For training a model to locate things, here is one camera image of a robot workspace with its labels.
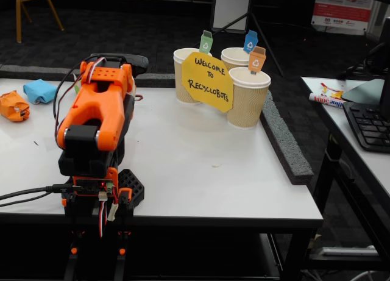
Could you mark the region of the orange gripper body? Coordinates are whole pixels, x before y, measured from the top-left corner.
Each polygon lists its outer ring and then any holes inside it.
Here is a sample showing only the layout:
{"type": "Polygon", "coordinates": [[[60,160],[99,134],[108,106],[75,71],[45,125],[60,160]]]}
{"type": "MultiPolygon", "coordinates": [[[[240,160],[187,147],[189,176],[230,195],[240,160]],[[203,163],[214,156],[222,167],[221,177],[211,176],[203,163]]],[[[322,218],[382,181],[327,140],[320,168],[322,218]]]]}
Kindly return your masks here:
{"type": "Polygon", "coordinates": [[[121,66],[121,69],[124,70],[126,74],[126,81],[127,81],[127,93],[130,95],[136,95],[136,85],[135,80],[132,75],[132,66],[131,64],[123,64],[121,66]]]}

